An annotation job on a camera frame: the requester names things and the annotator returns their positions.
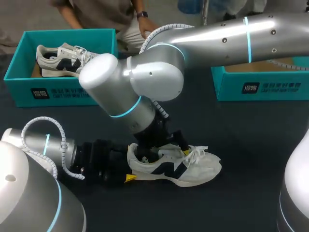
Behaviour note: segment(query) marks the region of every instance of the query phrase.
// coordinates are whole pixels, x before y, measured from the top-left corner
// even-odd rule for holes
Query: person
[[[158,26],[143,0],[50,0],[73,29],[114,28],[129,50],[139,50]]]
[[[223,20],[235,19],[239,11],[246,5],[248,0],[230,0],[227,6],[227,12]],[[267,4],[267,0],[253,0],[253,11],[248,16],[261,14]]]

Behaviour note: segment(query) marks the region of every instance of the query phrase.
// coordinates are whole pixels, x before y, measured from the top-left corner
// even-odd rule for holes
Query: wristwatch
[[[146,11],[142,11],[142,12],[139,12],[137,14],[137,19],[139,19],[140,17],[146,17],[148,18],[148,13]]]

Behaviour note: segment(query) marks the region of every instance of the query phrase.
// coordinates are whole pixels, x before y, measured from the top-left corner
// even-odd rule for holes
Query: navy n logo
[[[81,66],[81,62],[79,61],[79,59],[77,59],[77,60],[75,61],[75,63],[72,65],[71,59],[64,58],[64,59],[62,59],[62,60],[58,63],[56,69],[58,69],[58,70],[64,70],[64,69],[66,69],[66,70],[69,71],[69,72],[74,72],[74,73],[75,73],[76,70],[77,70],[80,66]]]
[[[160,175],[164,174],[165,176],[179,179],[182,174],[187,170],[187,167],[181,162],[181,164],[174,171],[174,163],[165,162],[157,167],[151,174]]]

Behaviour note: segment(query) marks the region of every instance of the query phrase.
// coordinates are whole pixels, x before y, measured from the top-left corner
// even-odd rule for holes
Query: screw hole
[[[5,180],[6,180],[6,181],[10,181],[10,182],[14,182],[14,181],[16,180],[16,177],[13,176],[13,175],[7,175],[7,176],[5,177]]]

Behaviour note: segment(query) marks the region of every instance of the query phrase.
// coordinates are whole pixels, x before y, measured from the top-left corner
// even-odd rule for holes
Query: sleeve
[[[70,5],[70,1],[69,0],[49,0],[50,4],[52,6],[66,6],[66,5]]]

